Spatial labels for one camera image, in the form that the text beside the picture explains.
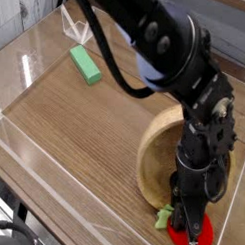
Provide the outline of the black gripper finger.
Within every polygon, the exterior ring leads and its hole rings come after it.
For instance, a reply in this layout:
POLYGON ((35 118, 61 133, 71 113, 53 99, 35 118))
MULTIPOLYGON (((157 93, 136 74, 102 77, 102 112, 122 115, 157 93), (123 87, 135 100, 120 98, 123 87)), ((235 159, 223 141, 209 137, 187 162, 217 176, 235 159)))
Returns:
POLYGON ((188 245, 198 245, 198 239, 203 230, 206 202, 198 197, 187 199, 185 215, 187 220, 188 245))
POLYGON ((177 232, 185 230, 186 219, 185 219, 184 207, 179 198, 177 198, 174 201, 174 209, 171 214, 171 226, 177 232))

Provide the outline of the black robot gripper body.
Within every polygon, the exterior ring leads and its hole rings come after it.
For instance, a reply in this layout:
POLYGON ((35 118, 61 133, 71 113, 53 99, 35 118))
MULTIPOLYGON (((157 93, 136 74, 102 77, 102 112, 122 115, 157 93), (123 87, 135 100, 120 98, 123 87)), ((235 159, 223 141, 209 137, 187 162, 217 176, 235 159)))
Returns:
POLYGON ((227 162, 237 139, 233 101, 233 87, 224 74, 218 73, 194 108, 182 108, 176 180, 171 184, 174 214, 178 217, 202 217, 207 204, 219 202, 226 193, 227 162))

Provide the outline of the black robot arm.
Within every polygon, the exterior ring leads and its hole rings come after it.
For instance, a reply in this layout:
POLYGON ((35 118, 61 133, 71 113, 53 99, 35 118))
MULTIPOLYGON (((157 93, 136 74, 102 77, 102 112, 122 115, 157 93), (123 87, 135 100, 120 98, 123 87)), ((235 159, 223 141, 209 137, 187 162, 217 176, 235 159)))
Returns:
POLYGON ((233 88, 211 58, 211 36, 180 7, 159 0, 96 0, 136 50, 145 83, 132 88, 124 79, 89 0, 78 0, 112 76, 134 98, 168 92, 182 108, 182 136, 172 174, 171 225, 200 245, 204 211, 218 202, 228 182, 226 161, 234 148, 233 88))

